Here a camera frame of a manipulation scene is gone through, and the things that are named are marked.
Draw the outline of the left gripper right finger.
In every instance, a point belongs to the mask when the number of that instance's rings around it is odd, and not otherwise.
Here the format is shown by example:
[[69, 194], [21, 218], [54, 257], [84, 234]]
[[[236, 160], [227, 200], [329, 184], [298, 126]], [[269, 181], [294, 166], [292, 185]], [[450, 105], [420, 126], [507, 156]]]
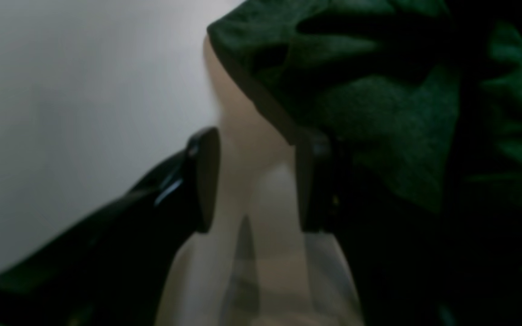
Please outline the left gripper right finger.
[[318, 129], [295, 155], [301, 229], [335, 237], [367, 326], [522, 326], [522, 220], [434, 217]]

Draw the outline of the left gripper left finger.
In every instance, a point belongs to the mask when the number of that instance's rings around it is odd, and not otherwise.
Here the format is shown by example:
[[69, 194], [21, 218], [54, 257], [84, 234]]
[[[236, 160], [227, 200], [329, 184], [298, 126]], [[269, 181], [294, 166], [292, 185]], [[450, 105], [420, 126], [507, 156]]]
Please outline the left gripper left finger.
[[0, 273], [0, 326], [153, 326], [177, 252], [209, 232], [220, 135], [193, 134], [127, 193]]

